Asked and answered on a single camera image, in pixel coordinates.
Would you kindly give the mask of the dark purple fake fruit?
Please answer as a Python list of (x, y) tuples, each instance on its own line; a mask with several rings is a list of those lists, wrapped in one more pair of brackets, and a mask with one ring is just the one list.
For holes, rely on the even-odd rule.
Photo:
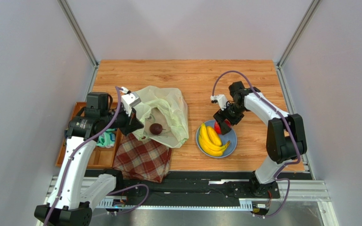
[(163, 131), (165, 131), (164, 127), (160, 123), (153, 123), (149, 127), (149, 131), (153, 135), (160, 135)]

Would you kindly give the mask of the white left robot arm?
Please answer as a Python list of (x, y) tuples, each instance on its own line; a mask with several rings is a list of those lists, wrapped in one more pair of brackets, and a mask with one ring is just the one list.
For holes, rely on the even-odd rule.
[(34, 216), (45, 226), (88, 226), (97, 205), (114, 191), (121, 174), (100, 174), (84, 192), (82, 182), (99, 136), (108, 129), (128, 135), (144, 125), (137, 119), (135, 106), (141, 103), (136, 92), (117, 89), (117, 107), (105, 92), (91, 92), (86, 104), (71, 119), (66, 132), (66, 153), (57, 182), (46, 204), (38, 205)]

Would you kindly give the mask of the blue plastic plate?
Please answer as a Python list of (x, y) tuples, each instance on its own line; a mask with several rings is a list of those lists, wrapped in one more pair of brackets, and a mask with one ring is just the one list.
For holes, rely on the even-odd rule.
[[(216, 122), (216, 120), (209, 120), (209, 121), (206, 121), (205, 124), (206, 124), (207, 126), (210, 126), (210, 127), (213, 127), (213, 128), (214, 128), (214, 123), (215, 123), (215, 122)], [(197, 143), (197, 146), (199, 147), (199, 149), (200, 149), (205, 155), (210, 156), (210, 155), (206, 154), (206, 153), (201, 149), (200, 145), (198, 144), (197, 139), (198, 139), (199, 128), (198, 128), (198, 130), (197, 130), (197, 132), (196, 132), (196, 143)], [(210, 156), (210, 157), (212, 157), (212, 158), (217, 158), (217, 159), (219, 159), (219, 158), (225, 158), (225, 157), (231, 155), (231, 154), (234, 152), (234, 150), (236, 149), (236, 147), (237, 147), (237, 141), (238, 141), (238, 139), (237, 139), (236, 132), (235, 132), (233, 129), (231, 129), (231, 132), (229, 132), (229, 133), (227, 133), (227, 134), (225, 134), (225, 135), (219, 134), (219, 136), (220, 136), (220, 138), (221, 138), (221, 140), (222, 140), (223, 143), (226, 143), (227, 141), (230, 141), (230, 145), (229, 145), (229, 147), (226, 149), (226, 151), (224, 152), (224, 154), (223, 154), (221, 157), (212, 157), (212, 156)]]

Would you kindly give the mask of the yellow fake banana bunch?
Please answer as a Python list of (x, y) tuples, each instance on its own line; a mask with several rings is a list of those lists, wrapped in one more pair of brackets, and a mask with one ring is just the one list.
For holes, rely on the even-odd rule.
[(199, 128), (198, 139), (197, 139), (198, 144), (206, 154), (212, 157), (221, 157), (226, 151), (226, 149), (229, 147), (230, 141), (227, 141), (226, 143), (222, 142), (222, 146), (214, 145), (209, 139), (206, 127), (207, 125), (205, 123), (202, 123)]

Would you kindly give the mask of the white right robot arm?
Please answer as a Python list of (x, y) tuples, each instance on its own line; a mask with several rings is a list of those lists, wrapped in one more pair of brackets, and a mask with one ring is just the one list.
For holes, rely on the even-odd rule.
[(268, 185), (276, 181), (286, 166), (298, 164), (301, 156), (306, 153), (303, 118), (297, 113), (290, 114), (281, 110), (259, 89), (253, 86), (246, 88), (241, 81), (232, 83), (229, 92), (232, 102), (228, 102), (225, 95), (211, 95), (212, 103), (217, 103), (220, 107), (214, 114), (214, 119), (223, 135), (242, 120), (245, 112), (254, 113), (267, 126), (267, 157), (254, 171), (252, 182), (255, 185)]

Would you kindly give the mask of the red fake apple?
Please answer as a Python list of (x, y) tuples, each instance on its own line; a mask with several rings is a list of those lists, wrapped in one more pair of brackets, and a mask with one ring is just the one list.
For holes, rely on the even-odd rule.
[(231, 123), (228, 120), (225, 120), (222, 124), (216, 121), (214, 123), (214, 130), (217, 134), (225, 135), (231, 131)]

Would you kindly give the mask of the pale green plastic bag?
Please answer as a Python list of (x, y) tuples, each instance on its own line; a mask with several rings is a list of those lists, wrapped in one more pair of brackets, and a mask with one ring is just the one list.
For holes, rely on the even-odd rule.
[[(188, 105), (181, 90), (147, 86), (136, 93), (141, 103), (134, 109), (144, 128), (133, 135), (139, 141), (152, 139), (169, 148), (180, 148), (189, 139)], [(160, 135), (151, 134), (149, 127), (153, 123), (162, 124), (165, 131)]]

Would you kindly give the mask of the yellow fake mango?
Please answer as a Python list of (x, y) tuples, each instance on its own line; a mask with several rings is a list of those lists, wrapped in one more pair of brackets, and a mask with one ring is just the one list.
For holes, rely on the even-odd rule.
[(222, 141), (219, 135), (216, 133), (215, 129), (213, 127), (207, 126), (206, 127), (209, 139), (211, 142), (216, 146), (222, 146)]

